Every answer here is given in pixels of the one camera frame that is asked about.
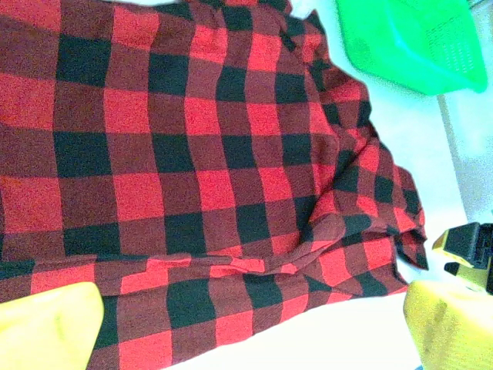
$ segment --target black square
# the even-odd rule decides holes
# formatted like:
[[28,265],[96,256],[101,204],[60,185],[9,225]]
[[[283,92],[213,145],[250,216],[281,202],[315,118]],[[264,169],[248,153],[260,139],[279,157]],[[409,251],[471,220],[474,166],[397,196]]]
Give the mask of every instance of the black square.
[[395,236],[395,235],[399,235],[401,232],[396,229],[395,227],[392,227],[390,225],[387,226],[387,235],[390,235],[390,236]]
[[115,295],[105,296],[102,298],[102,304],[104,306],[104,315],[94,349],[118,343],[118,321],[116,320],[118,297]]
[[229,169],[253,168],[252,136],[223,136],[223,148]]
[[216,99],[224,102],[244,102],[246,77],[245,69],[224,66],[217,81]]
[[185,96],[188,81],[188,57],[182,55],[149,55],[149,91]]
[[171,329],[183,328],[216,318],[210,299],[209,280],[181,281],[168,287],[166,308]]
[[34,261],[2,262],[2,268],[0,268],[0,281],[15,278],[17,276],[32,274],[34,266]]
[[371,105],[368,101],[360,103],[360,111],[357,115],[357,127],[365,127],[370,124]]
[[283,295],[274,278],[274,275],[245,274],[243,276],[253,309],[274,306],[283,301]]
[[290,37],[305,34],[305,26],[301,19],[293,18],[290,15],[286,15],[286,24],[287,24],[287,34]]
[[119,254],[118,224],[77,227],[63,231],[65,255]]
[[355,245],[359,243],[363,243],[363,237],[361,236],[361,233],[356,233],[353,235],[350,235],[348,237],[343,237],[340,242],[342,245],[347,247],[348,245]]
[[164,219],[167,254],[206,253],[202,214],[178,214]]
[[301,232],[300,241],[298,244],[310,242],[315,240],[314,229],[310,224],[307,224]]
[[426,271],[428,270],[428,261],[426,260],[426,256],[421,253],[416,253],[416,262],[418,263],[419,267],[424,268]]
[[394,182],[382,176],[375,177],[375,200],[381,203],[392,203]]
[[330,125],[342,126],[340,124],[339,111],[337,110],[336,104],[324,104],[322,105],[322,108],[324,109],[325,116]]
[[259,4],[268,4],[279,12],[284,12],[287,8],[287,0],[259,0]]
[[223,16],[229,31],[253,30],[252,13],[247,7],[224,7]]
[[366,214],[355,214],[354,216],[344,216],[344,226],[346,233],[344,237],[361,233],[371,226],[371,220]]
[[311,214],[314,212],[316,202],[317,200],[314,195],[294,199],[296,226],[299,231],[302,231],[307,227]]
[[238,207],[236,209],[236,222],[242,244],[261,241],[270,237],[265,204]]
[[406,200],[406,212],[410,214],[418,214],[419,198],[416,190],[403,190],[404,199]]
[[285,31],[282,29],[279,31],[280,41],[283,43],[284,47],[288,52],[293,52],[296,48],[296,43],[289,37]]
[[285,166],[311,163],[311,138],[309,134],[283,135],[282,140]]
[[355,277],[363,289],[363,297],[380,297],[387,295],[388,291],[385,285],[373,277],[370,271]]
[[316,12],[312,12],[310,15],[308,15],[307,22],[313,25],[316,29],[318,29],[322,35],[325,35],[324,27],[322,26],[322,23],[320,22],[320,18],[318,18]]
[[337,166],[335,178],[337,179],[346,170],[346,167],[353,161],[354,152],[352,150],[341,150],[337,156]]
[[332,291],[332,287],[330,285],[322,283],[321,281],[315,280],[309,276],[305,275],[305,280],[308,283],[308,291],[310,293],[314,291]]
[[200,0],[200,2],[212,6],[214,9],[219,9],[224,6],[223,0]]
[[56,79],[104,87],[111,42],[61,34]]
[[357,193],[358,178],[359,178],[359,168],[357,166],[351,166],[347,168],[339,177],[335,179],[333,188],[336,190],[347,191],[350,193]]
[[59,177],[111,174],[104,133],[54,133]]
[[159,13],[171,14],[177,17],[192,21],[192,12],[188,2],[180,2],[178,4],[156,5],[153,9]]
[[330,68],[330,64],[325,63],[324,61],[317,59],[314,61],[314,64],[308,67],[310,71],[311,78],[314,79],[315,86],[319,93],[324,92],[325,89],[325,81],[324,81],[324,71]]
[[447,271],[449,274],[456,276],[460,266],[461,264],[459,264],[458,262],[447,262],[444,266],[444,270]]
[[276,73],[276,103],[306,103],[305,77],[288,73]]
[[160,173],[193,172],[186,135],[153,134],[154,155]]

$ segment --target checkered pattern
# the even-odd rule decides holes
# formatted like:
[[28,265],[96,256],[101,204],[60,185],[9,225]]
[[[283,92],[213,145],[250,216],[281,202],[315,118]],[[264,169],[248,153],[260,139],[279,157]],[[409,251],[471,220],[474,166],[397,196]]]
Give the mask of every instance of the checkered pattern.
[[0,2],[0,302],[94,281],[158,369],[426,267],[423,211],[285,0]]

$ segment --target yellow object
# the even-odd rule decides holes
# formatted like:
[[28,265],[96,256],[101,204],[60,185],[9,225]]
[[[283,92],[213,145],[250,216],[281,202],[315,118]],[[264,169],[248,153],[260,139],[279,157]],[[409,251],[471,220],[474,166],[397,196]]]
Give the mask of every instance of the yellow object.
[[490,261],[488,262],[488,268],[486,270],[469,268],[461,265],[459,266],[459,269],[455,276],[460,278],[462,284],[464,284],[469,289],[472,289],[473,291],[486,292],[486,286],[488,284],[488,274],[490,268],[491,268],[491,258]]
[[404,316],[426,370],[493,370],[493,296],[415,281]]
[[101,295],[93,283],[0,304],[0,368],[85,369],[102,315]]
[[445,245],[447,244],[447,238],[448,238],[448,230],[445,231],[438,239],[433,243],[433,248],[432,250],[434,252],[437,252],[439,254],[444,255],[445,257],[448,257],[452,259],[455,262],[458,262],[462,266],[466,266],[469,268],[473,268],[472,264],[467,262],[464,258],[459,257],[456,254],[449,253],[445,250]]

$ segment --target red square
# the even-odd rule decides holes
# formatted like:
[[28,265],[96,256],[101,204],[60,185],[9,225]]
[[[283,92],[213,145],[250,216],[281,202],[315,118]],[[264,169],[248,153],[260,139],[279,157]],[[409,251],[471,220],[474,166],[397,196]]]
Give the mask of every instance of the red square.
[[323,36],[321,34],[317,35],[304,35],[303,43],[303,61],[308,64],[314,62],[315,50],[318,49],[323,41]]
[[279,36],[252,34],[252,47],[248,59],[248,70],[276,72],[280,57]]
[[356,205],[365,213],[373,217],[378,217],[378,208],[375,199],[358,195]]
[[232,314],[216,319],[216,343],[229,345],[253,335],[253,311]]
[[342,301],[347,301],[353,297],[352,294],[340,293],[338,291],[332,291],[330,293],[327,303],[337,303]]
[[376,173],[378,170],[379,159],[380,150],[374,145],[369,145],[360,152],[357,161],[361,168]]
[[83,281],[94,282],[94,280],[94,264],[68,267],[62,270],[35,272],[32,274],[31,294],[65,287],[70,284],[82,283]]
[[147,267],[144,272],[126,275],[122,278],[120,294],[133,293],[162,287],[168,284],[169,265],[162,260],[150,258],[147,260]]
[[329,94],[335,103],[360,102],[362,89],[361,82],[347,77],[345,83],[330,89]]
[[298,271],[299,271],[298,267],[296,267],[294,264],[283,264],[283,266],[280,268],[281,274],[294,275]]
[[331,287],[351,279],[351,274],[346,268],[346,256],[344,249],[338,248],[335,251],[329,251],[319,257],[320,266],[322,267],[322,275],[325,283]]
[[401,233],[416,228],[416,221],[410,218],[402,208],[394,207],[394,215],[397,221],[397,227]]
[[120,221],[163,217],[163,191],[157,173],[116,175],[116,206]]
[[172,332],[147,335],[119,344],[119,369],[158,369],[173,362]]
[[189,135],[220,135],[216,102],[185,98],[186,133]]
[[30,25],[60,31],[60,0],[42,2],[1,1],[0,14]]
[[275,255],[291,252],[298,245],[300,233],[295,232],[288,235],[272,237],[272,249]]
[[386,237],[365,241],[363,242],[363,247],[367,258],[368,270],[390,264],[394,260],[394,246]]
[[58,179],[0,177],[7,234],[61,230]]
[[266,202],[293,197],[290,181],[283,168],[259,168],[259,173]]
[[159,15],[155,12],[136,14],[121,6],[115,6],[114,9],[112,42],[150,50],[159,28]]
[[197,179],[199,180],[202,210],[235,207],[233,187],[227,170],[199,171]]
[[227,45],[226,29],[211,29],[197,25],[190,46],[190,57],[222,65],[226,58]]
[[147,92],[105,89],[104,107],[107,132],[150,132]]
[[308,305],[308,294],[301,295],[293,299],[283,302],[283,312],[280,316],[280,321],[286,321],[305,311]]
[[332,129],[327,121],[320,103],[308,103],[310,106],[310,132],[331,134]]
[[52,130],[54,80],[26,79],[0,73],[0,86],[0,117],[4,124]]
[[241,274],[238,269],[229,265],[217,265],[210,267],[210,278],[223,278],[230,275]]
[[242,251],[240,245],[235,245],[234,247],[228,247],[219,249],[218,251],[208,252],[213,256],[228,256],[228,257],[241,257]]
[[246,107],[252,135],[280,136],[279,117],[277,116],[277,106],[275,104],[249,103]]

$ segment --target green basket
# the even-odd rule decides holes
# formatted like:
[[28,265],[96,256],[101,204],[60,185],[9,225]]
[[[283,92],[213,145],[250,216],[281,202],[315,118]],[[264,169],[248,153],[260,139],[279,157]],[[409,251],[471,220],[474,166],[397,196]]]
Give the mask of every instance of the green basket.
[[488,85],[466,0],[337,0],[353,65],[426,95]]

